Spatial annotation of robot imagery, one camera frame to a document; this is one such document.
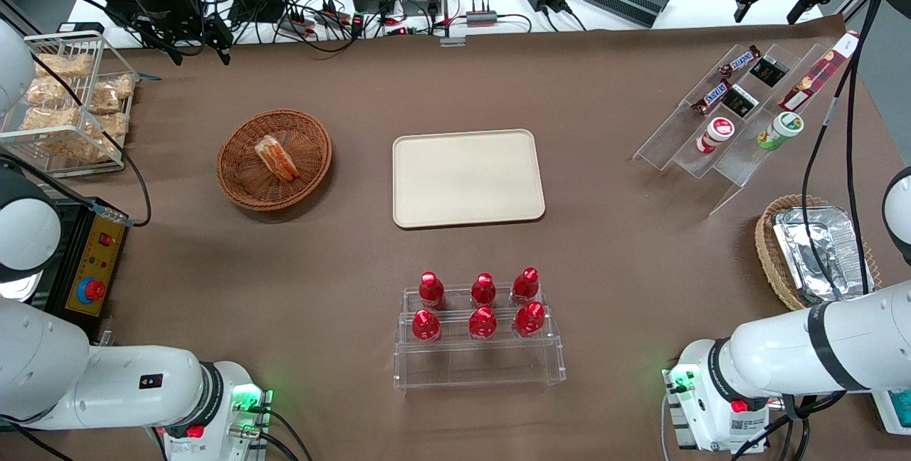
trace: small bottle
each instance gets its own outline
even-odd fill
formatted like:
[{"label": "small bottle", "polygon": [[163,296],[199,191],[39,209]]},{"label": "small bottle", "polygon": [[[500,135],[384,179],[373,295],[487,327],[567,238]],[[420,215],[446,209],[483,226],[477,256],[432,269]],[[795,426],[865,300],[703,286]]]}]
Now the small bottle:
[{"label": "small bottle", "polygon": [[497,315],[489,306],[475,310],[468,318],[468,333],[475,340],[488,340],[497,331]]},{"label": "small bottle", "polygon": [[513,288],[510,292],[510,302],[515,306],[523,306],[533,301],[537,296],[537,269],[529,267],[523,270],[513,282]]},{"label": "small bottle", "polygon": [[421,303],[426,309],[442,312],[446,309],[446,293],[443,291],[443,282],[432,272],[425,272],[421,276],[421,285],[417,288],[421,296]]},{"label": "small bottle", "polygon": [[433,312],[426,311],[426,309],[419,309],[414,312],[411,332],[413,332],[418,341],[437,341],[443,336],[440,328],[440,319],[437,319]]},{"label": "small bottle", "polygon": [[489,306],[493,308],[494,298],[497,297],[497,287],[494,279],[486,272],[478,274],[478,281],[471,286],[471,303],[475,308]]},{"label": "small bottle", "polygon": [[523,338],[530,337],[544,327],[544,305],[533,301],[518,309],[513,319],[513,332]]}]

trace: wicker basket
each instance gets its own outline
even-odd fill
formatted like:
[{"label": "wicker basket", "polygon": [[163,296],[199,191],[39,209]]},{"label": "wicker basket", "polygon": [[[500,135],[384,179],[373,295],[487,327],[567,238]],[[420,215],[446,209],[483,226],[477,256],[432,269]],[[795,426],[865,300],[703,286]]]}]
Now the wicker basket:
[{"label": "wicker basket", "polygon": [[[288,184],[267,169],[253,149],[263,136],[275,137],[300,176]],[[235,204],[252,211],[279,211],[310,195],[332,160],[329,134],[315,117],[290,109],[255,115],[228,137],[218,153],[218,184]]]},{"label": "wicker basket", "polygon": [[[807,195],[806,204],[807,207],[823,207],[828,205],[828,202]],[[756,222],[756,251],[759,253],[762,270],[765,271],[765,277],[768,277],[769,284],[779,299],[790,309],[803,309],[807,307],[807,304],[800,299],[794,283],[791,282],[791,272],[784,261],[784,255],[781,254],[778,238],[775,237],[775,232],[772,230],[772,214],[785,208],[800,207],[800,205],[801,196],[799,194],[782,196],[776,201],[772,201]],[[863,256],[866,257],[866,263],[870,267],[870,275],[873,276],[876,288],[880,288],[883,282],[879,279],[879,269],[876,267],[876,262],[870,254],[870,247],[866,243],[863,243]]]}]

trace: clear acrylic stand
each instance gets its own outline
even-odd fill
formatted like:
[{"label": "clear acrylic stand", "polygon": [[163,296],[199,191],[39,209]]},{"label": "clear acrylic stand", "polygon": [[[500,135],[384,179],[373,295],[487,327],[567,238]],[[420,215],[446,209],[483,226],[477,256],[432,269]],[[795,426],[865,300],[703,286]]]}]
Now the clear acrylic stand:
[{"label": "clear acrylic stand", "polygon": [[[786,66],[788,73],[778,81],[775,86],[768,86],[748,68],[739,70],[737,75],[729,78],[728,82],[736,84],[754,97],[759,104],[752,108],[745,117],[740,117],[725,104],[715,105],[708,115],[700,115],[692,107],[700,98],[706,96],[719,84],[722,76],[718,73],[721,65],[731,62],[747,51],[747,48],[735,45],[719,59],[706,76],[694,86],[693,90],[680,101],[667,120],[658,127],[651,137],[642,144],[633,156],[633,159],[644,159],[658,171],[664,171],[671,163],[677,164],[690,175],[701,179],[710,170],[731,181],[731,188],[725,196],[715,205],[709,215],[715,214],[725,203],[731,201],[733,196],[742,191],[759,166],[768,159],[771,151],[761,149],[756,143],[756,137],[769,126],[769,123],[784,109],[778,106],[778,101],[806,75],[810,67],[816,63],[827,49],[821,45],[814,45],[804,57],[792,55],[778,45],[772,45],[765,55],[768,55]],[[809,105],[810,97],[797,112],[800,113]],[[696,139],[705,132],[709,121],[716,117],[726,117],[734,124],[734,136],[719,145],[715,152],[703,154],[696,149]]]},{"label": "clear acrylic stand", "polygon": [[505,383],[560,383],[566,380],[563,342],[553,311],[542,290],[536,300],[544,305],[544,327],[522,338],[512,332],[518,307],[508,302],[511,282],[495,283],[497,332],[488,340],[473,340],[468,318],[475,311],[471,286],[446,288],[446,310],[434,312],[440,319],[439,341],[418,341],[411,332],[414,312],[421,307],[417,288],[404,289],[403,309],[396,331],[394,386],[406,392],[414,388],[490,386]]}]

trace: plastic-wrapped pastry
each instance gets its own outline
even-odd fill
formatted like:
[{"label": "plastic-wrapped pastry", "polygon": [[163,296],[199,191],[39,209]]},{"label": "plastic-wrapped pastry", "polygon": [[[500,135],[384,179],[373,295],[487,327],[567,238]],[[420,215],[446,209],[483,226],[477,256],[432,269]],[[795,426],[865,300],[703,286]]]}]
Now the plastic-wrapped pastry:
[{"label": "plastic-wrapped pastry", "polygon": [[294,162],[275,137],[261,138],[254,149],[266,167],[269,167],[273,175],[276,175],[282,182],[287,184],[299,177],[297,167],[294,166]]},{"label": "plastic-wrapped pastry", "polygon": [[108,82],[95,84],[92,103],[88,105],[88,110],[92,114],[114,114],[120,112],[122,108],[114,85]]},{"label": "plastic-wrapped pastry", "polygon": [[[62,76],[62,78],[88,76],[92,72],[92,63],[94,63],[92,56],[87,53],[75,56],[39,53],[38,59],[41,59],[56,75]],[[38,63],[35,63],[35,73],[38,76],[50,75]]]},{"label": "plastic-wrapped pastry", "polygon": [[[64,127],[67,124],[77,127],[81,117],[81,111],[75,108],[55,110],[32,107],[26,112],[26,118],[23,120],[21,129]],[[115,139],[126,134],[127,115],[124,115],[123,113],[118,112],[111,115],[96,115],[95,120],[104,128],[105,132]],[[98,143],[101,143],[101,146],[104,146],[105,149],[114,153],[117,152],[114,144],[111,144],[111,142],[107,140],[107,137],[104,137],[104,134],[95,127],[95,124],[92,121],[89,121],[87,126],[85,126],[85,133],[87,133],[88,136],[91,136],[95,141],[98,141]],[[69,132],[46,134],[46,137],[64,137],[69,134]],[[97,147],[92,146],[91,143],[88,143],[88,141],[85,141],[82,137],[69,138],[61,141],[43,141],[39,146],[49,154],[67,157],[68,159],[75,159],[89,164],[97,164],[108,160],[108,156],[105,155],[105,153],[97,149]]]},{"label": "plastic-wrapped pastry", "polygon": [[26,101],[33,105],[58,108],[66,99],[66,90],[52,76],[41,76],[32,80],[26,89]]}]

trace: beige tray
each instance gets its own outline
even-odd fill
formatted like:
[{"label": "beige tray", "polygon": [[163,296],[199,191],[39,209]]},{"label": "beige tray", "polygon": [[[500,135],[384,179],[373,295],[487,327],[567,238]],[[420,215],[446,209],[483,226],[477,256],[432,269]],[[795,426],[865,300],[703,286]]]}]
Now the beige tray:
[{"label": "beige tray", "polygon": [[535,137],[527,130],[404,136],[393,143],[393,220],[402,228],[542,215]]}]

